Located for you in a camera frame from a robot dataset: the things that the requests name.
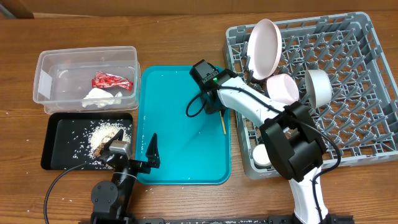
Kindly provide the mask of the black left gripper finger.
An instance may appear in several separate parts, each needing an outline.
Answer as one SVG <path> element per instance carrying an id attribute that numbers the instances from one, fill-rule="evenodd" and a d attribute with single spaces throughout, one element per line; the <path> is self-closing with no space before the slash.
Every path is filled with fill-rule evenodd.
<path id="1" fill-rule="evenodd" d="M 146 152 L 147 163 L 150 167 L 159 168 L 160 167 L 160 156 L 158 150 L 158 137 L 157 134 L 154 133 L 150 143 L 147 147 Z"/>
<path id="2" fill-rule="evenodd" d="M 123 140 L 123 136 L 124 136 L 124 130 L 120 129 L 115 135 L 113 136 L 106 136 L 106 139 L 111 139 L 112 143 L 114 141 L 122 141 Z"/>

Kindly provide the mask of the large white plate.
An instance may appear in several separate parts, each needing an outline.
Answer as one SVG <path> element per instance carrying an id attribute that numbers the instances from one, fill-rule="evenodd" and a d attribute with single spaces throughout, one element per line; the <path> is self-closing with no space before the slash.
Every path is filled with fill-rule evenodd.
<path id="1" fill-rule="evenodd" d="M 276 70 L 282 53 L 282 37 L 279 28 L 263 19 L 253 28 L 248 41 L 248 69 L 256 80 L 271 76 Z"/>

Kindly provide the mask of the red snack wrapper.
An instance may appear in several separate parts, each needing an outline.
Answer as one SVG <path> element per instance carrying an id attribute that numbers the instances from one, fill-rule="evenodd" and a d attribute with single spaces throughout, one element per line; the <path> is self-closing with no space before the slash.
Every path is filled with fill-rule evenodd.
<path id="1" fill-rule="evenodd" d="M 91 80 L 91 86 L 93 88 L 111 88 L 118 86 L 131 91 L 133 87 L 133 82 L 128 80 L 127 78 L 117 75 L 97 72 L 95 77 Z"/>

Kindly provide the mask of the grey bowl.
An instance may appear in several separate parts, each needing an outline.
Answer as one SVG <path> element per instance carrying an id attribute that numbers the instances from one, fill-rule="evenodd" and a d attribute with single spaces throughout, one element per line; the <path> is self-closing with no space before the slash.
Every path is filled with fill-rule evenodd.
<path id="1" fill-rule="evenodd" d="M 324 70 L 306 70 L 305 88 L 313 109 L 331 102 L 333 89 L 328 74 Z"/>

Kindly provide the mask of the white cup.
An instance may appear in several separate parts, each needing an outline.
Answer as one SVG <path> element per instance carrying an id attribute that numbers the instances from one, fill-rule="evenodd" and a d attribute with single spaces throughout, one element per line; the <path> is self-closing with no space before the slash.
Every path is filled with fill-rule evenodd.
<path id="1" fill-rule="evenodd" d="M 268 168 L 272 165 L 264 144 L 258 144 L 252 150 L 252 159 L 254 164 L 260 169 Z"/>

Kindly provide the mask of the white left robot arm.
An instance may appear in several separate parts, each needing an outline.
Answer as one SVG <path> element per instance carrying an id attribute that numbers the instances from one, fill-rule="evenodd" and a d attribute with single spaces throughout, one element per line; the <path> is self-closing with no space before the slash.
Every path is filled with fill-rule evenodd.
<path id="1" fill-rule="evenodd" d="M 83 164 L 71 167 L 58 175 L 51 183 L 44 200 L 44 221 L 49 223 L 48 200 L 55 184 L 67 173 L 101 162 L 114 169 L 111 180 L 97 183 L 91 191 L 93 211 L 90 223 L 137 223 L 132 215 L 127 214 L 129 201 L 138 173 L 150 174 L 152 168 L 160 167 L 158 136 L 152 135 L 146 151 L 146 161 L 132 160 L 128 151 L 130 143 L 123 141 L 124 131 L 119 130 L 106 142 L 102 142 L 95 151 L 95 158 Z"/>

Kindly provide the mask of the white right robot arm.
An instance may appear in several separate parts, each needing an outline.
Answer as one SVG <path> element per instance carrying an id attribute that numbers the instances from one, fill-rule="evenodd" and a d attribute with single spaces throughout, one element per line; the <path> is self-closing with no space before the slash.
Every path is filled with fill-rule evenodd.
<path id="1" fill-rule="evenodd" d="M 247 85 L 231 70 L 219 71 L 201 60 L 190 76 L 200 92 L 202 110 L 212 114 L 231 108 L 258 126 L 267 158 L 274 169 L 289 181 L 294 197 L 294 214 L 289 223 L 352 223 L 352 217 L 331 214 L 323 202 L 320 177 L 336 169 L 341 159 L 322 169 L 325 142 L 337 145 L 318 130 L 306 106 L 273 101 Z"/>

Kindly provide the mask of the white napkin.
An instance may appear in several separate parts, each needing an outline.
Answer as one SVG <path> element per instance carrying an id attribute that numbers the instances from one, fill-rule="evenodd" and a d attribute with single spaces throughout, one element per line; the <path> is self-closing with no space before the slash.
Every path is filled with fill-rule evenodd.
<path id="1" fill-rule="evenodd" d="M 86 108 L 89 105 L 96 105 L 98 108 L 103 108 L 107 105 L 120 104 L 121 100 L 118 97 L 122 97 L 122 93 L 119 91 L 117 94 L 112 95 L 110 92 L 100 88 L 93 88 L 85 97 L 81 103 L 82 107 Z"/>

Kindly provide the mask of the wooden chopstick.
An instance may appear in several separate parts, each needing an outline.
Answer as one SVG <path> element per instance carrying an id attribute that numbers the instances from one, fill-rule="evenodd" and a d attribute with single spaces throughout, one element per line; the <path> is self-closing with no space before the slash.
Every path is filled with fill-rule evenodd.
<path id="1" fill-rule="evenodd" d="M 224 111 L 221 110 L 220 111 L 221 127 L 223 128 L 223 134 L 226 135 L 226 127 L 225 127 L 223 115 L 224 115 Z"/>

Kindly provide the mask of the small pink bowl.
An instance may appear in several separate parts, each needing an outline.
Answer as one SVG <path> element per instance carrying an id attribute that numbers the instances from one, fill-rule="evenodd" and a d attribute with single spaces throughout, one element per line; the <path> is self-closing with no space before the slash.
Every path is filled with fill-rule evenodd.
<path id="1" fill-rule="evenodd" d="M 291 105 L 299 100 L 299 89 L 294 79 L 286 74 L 278 74 L 269 77 L 266 81 L 266 88 L 269 98 Z"/>

